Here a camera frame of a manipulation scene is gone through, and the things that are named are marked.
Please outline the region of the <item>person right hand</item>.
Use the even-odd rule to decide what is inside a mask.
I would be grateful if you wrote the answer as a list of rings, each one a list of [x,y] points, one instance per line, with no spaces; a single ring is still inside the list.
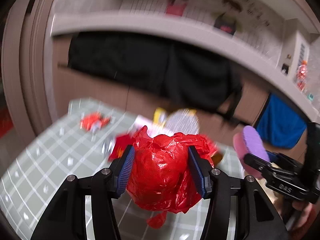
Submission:
[[[298,239],[307,233],[316,220],[316,217],[319,214],[319,201],[316,204],[311,204],[294,200],[292,207],[296,211],[299,211],[300,215],[295,219],[293,225],[289,227],[288,231]]]

